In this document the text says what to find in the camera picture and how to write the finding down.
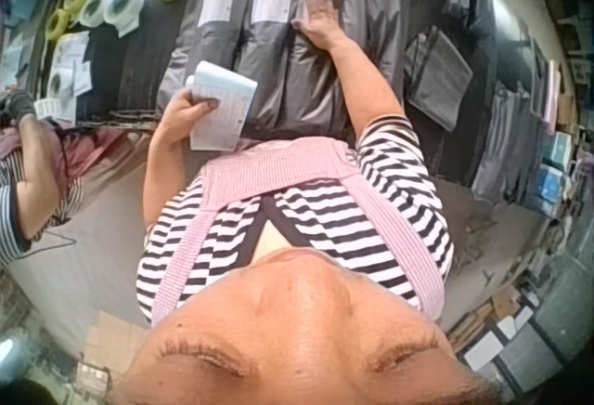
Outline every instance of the sleeve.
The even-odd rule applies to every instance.
[[[20,231],[17,188],[14,184],[0,187],[0,267],[7,267],[31,249]]]
[[[365,179],[408,220],[446,278],[454,245],[410,121],[401,115],[376,119],[357,141],[356,157]]]

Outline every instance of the black and white striped shirt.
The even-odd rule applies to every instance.
[[[454,246],[447,232],[442,204],[429,179],[419,140],[408,119],[383,117],[359,139],[348,156],[365,179],[412,225],[429,249],[443,278],[451,266]],[[152,320],[155,295],[187,226],[200,208],[200,175],[169,201],[147,236],[138,267],[137,299]],[[231,203],[221,210],[197,256],[177,306],[223,278],[238,265],[239,248],[263,204],[275,206],[307,239],[343,267],[367,274],[373,281],[419,307],[407,276],[385,242],[339,181],[319,179],[289,189]]]
[[[21,259],[32,242],[38,242],[48,228],[66,224],[83,203],[83,183],[76,179],[68,186],[67,195],[58,210],[37,235],[28,242],[19,230],[16,187],[25,180],[22,151],[15,150],[0,162],[0,267]]]

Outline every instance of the notepad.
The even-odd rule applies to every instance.
[[[219,107],[201,119],[190,136],[192,150],[233,151],[258,84],[238,73],[201,62],[194,74],[194,97],[217,98]]]

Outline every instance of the hand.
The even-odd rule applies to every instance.
[[[292,25],[300,30],[323,50],[330,51],[347,38],[338,23],[338,10],[332,0],[304,0],[309,16],[305,20],[293,20]]]
[[[157,127],[155,137],[166,145],[174,145],[189,137],[194,126],[219,107],[215,98],[194,98],[189,87],[182,89],[169,102]]]
[[[0,111],[19,124],[25,115],[35,115],[33,97],[27,91],[10,87],[0,94]]]

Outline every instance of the eyelash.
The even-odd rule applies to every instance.
[[[171,356],[189,356],[210,363],[216,368],[223,369],[236,377],[244,377],[245,373],[237,363],[225,357],[221,352],[206,345],[190,345],[186,339],[179,341],[167,340],[160,349],[161,358]]]
[[[395,368],[399,363],[402,363],[406,359],[409,359],[413,355],[428,351],[430,349],[436,349],[439,347],[436,337],[432,337],[429,342],[421,343],[409,343],[406,345],[396,346],[386,352],[378,362],[375,364],[373,369],[374,372],[386,372]]]

